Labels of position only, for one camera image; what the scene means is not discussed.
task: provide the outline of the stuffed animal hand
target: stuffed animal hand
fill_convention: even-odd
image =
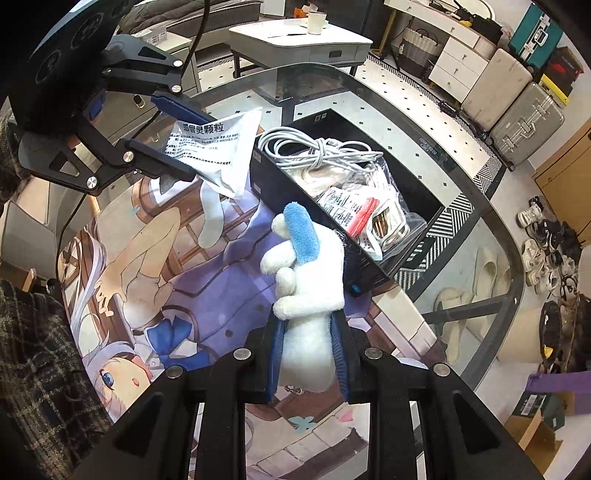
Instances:
[[[279,385],[322,392],[335,379],[330,315],[345,305],[343,244],[334,231],[313,223],[300,205],[289,204],[284,212],[271,229],[286,241],[261,260],[261,272],[275,275],[273,312],[289,320]]]

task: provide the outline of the blue gripper pad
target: blue gripper pad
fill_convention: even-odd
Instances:
[[[339,390],[345,401],[349,399],[349,366],[345,357],[345,349],[341,340],[339,327],[336,323],[336,315],[330,316],[330,339],[333,344],[333,356],[335,358],[336,378],[339,381]]]
[[[269,373],[267,376],[267,401],[273,400],[279,386],[279,370],[281,368],[281,357],[283,355],[283,337],[287,322],[277,319],[275,332],[273,334],[273,343],[271,346],[271,357],[269,359]]]
[[[163,113],[170,115],[181,122],[188,122],[195,125],[205,125],[214,122],[216,119],[201,110],[194,110],[174,99],[164,95],[152,95],[152,103]]]

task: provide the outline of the blue eyes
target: blue eyes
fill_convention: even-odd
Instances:
[[[100,376],[103,379],[103,383],[107,387],[109,387],[110,389],[113,389],[113,385],[115,384],[115,380],[113,379],[113,375],[111,375],[109,372],[101,371]]]

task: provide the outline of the plaid fabric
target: plaid fabric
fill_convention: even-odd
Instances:
[[[112,422],[82,366],[62,306],[0,280],[0,406],[39,469],[66,479]]]
[[[12,114],[8,100],[0,108],[0,216],[4,204],[22,192],[31,179],[18,161],[18,145],[22,133]]]

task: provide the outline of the silver suitcase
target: silver suitcase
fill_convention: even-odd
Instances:
[[[515,165],[527,160],[564,123],[558,104],[530,83],[491,131],[495,147]]]
[[[499,48],[462,102],[462,110],[489,132],[530,82],[531,73]]]

